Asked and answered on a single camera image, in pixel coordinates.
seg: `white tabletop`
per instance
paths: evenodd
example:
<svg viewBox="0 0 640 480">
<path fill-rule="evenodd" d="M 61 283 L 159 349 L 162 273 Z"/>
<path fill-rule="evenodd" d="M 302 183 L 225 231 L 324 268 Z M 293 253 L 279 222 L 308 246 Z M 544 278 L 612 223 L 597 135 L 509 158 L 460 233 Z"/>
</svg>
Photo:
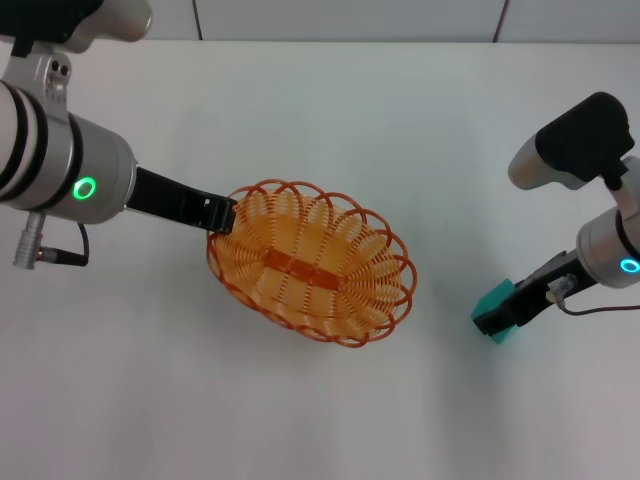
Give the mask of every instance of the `white tabletop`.
<svg viewBox="0 0 640 480">
<path fill-rule="evenodd" d="M 240 305 L 201 231 L 125 212 L 89 228 L 86 269 L 23 272 L 26 214 L 0 208 L 0 477 L 637 478 L 638 314 L 549 309 L 499 347 L 469 314 L 613 205 L 599 181 L 523 192 L 506 169 L 597 90 L 640 138 L 640 46 L 105 42 L 73 62 L 71 111 L 145 168 L 347 193 L 390 221 L 419 285 L 394 334 L 346 349 Z M 55 219 L 44 243 L 81 248 Z M 637 303 L 592 292 L 568 304 Z"/>
</svg>

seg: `teal block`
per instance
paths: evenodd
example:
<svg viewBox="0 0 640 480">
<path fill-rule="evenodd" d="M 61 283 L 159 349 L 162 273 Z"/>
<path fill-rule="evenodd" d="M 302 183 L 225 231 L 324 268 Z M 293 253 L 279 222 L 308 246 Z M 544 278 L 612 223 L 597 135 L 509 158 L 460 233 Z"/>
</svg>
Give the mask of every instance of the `teal block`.
<svg viewBox="0 0 640 480">
<path fill-rule="evenodd" d="M 487 313 L 494 308 L 498 308 L 500 304 L 511 295 L 515 291 L 516 287 L 513 282 L 509 279 L 502 282 L 496 288 L 487 293 L 484 297 L 480 299 L 476 308 L 473 309 L 473 313 L 471 314 L 471 318 L 474 319 L 483 313 Z M 516 331 L 518 327 L 513 326 L 508 328 L 507 330 L 503 330 L 502 332 L 496 333 L 491 338 L 498 345 L 505 342 L 508 338 L 510 338 Z"/>
</svg>

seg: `white wall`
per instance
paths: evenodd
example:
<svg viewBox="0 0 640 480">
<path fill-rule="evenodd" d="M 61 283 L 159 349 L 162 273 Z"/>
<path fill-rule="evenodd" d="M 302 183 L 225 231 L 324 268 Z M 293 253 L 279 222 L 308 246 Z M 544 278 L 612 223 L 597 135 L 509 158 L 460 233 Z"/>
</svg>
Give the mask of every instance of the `white wall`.
<svg viewBox="0 0 640 480">
<path fill-rule="evenodd" d="M 479 41 L 503 0 L 197 0 L 209 40 Z M 150 0 L 149 38 L 196 39 L 191 0 Z M 637 0 L 511 0 L 502 42 L 640 42 Z"/>
<path fill-rule="evenodd" d="M 197 40 L 192 0 L 148 0 L 153 9 L 149 39 Z"/>
<path fill-rule="evenodd" d="M 490 41 L 501 0 L 199 0 L 208 40 Z"/>
<path fill-rule="evenodd" d="M 638 0 L 511 0 L 501 42 L 640 42 Z"/>
</svg>

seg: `cable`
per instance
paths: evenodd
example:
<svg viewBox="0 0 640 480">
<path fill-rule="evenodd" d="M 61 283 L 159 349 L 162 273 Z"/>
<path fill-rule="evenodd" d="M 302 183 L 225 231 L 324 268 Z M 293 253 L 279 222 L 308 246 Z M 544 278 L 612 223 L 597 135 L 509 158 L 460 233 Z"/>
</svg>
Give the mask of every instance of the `cable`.
<svg viewBox="0 0 640 480">
<path fill-rule="evenodd" d="M 82 235 L 82 247 L 84 253 L 68 252 L 59 248 L 41 247 L 38 254 L 38 261 L 54 263 L 56 265 L 71 265 L 74 267 L 86 267 L 89 264 L 89 235 L 82 223 L 78 223 L 80 234 Z"/>
<path fill-rule="evenodd" d="M 589 310 L 569 310 L 564 303 L 565 296 L 577 285 L 577 279 L 575 275 L 569 274 L 555 279 L 549 283 L 549 290 L 547 291 L 547 300 L 551 303 L 555 303 L 556 306 L 567 315 L 572 317 L 581 317 L 583 315 L 591 315 L 592 313 L 602 312 L 627 312 L 630 310 L 640 310 L 640 305 L 623 305 L 618 307 L 598 307 L 591 308 Z"/>
<path fill-rule="evenodd" d="M 571 315 L 572 317 L 581 317 L 583 315 L 591 315 L 592 313 L 601 313 L 601 312 L 626 312 L 629 310 L 640 310 L 640 305 L 626 305 L 626 306 L 619 306 L 619 307 L 599 307 L 599 308 L 592 308 L 590 310 L 579 310 L 576 312 L 576 311 L 567 309 L 567 307 L 565 307 L 564 305 L 560 305 L 559 303 L 557 305 L 560 310 L 562 310 L 567 315 Z"/>
<path fill-rule="evenodd" d="M 84 258 L 86 258 L 87 263 L 89 263 L 89 235 L 87 235 L 87 228 L 84 226 L 84 223 L 78 223 L 78 228 L 80 229 L 80 235 L 82 235 Z"/>
</svg>

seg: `orange woven basket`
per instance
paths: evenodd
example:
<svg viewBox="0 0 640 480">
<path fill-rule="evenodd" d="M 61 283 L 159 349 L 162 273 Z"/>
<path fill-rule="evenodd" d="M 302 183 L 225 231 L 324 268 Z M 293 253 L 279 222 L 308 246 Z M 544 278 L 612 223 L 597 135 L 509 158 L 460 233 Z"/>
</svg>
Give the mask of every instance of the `orange woven basket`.
<svg viewBox="0 0 640 480">
<path fill-rule="evenodd" d="M 389 336 L 409 314 L 416 268 L 380 215 L 305 182 L 265 180 L 231 197 L 233 232 L 207 235 L 207 260 L 246 306 L 352 348 Z"/>
</svg>

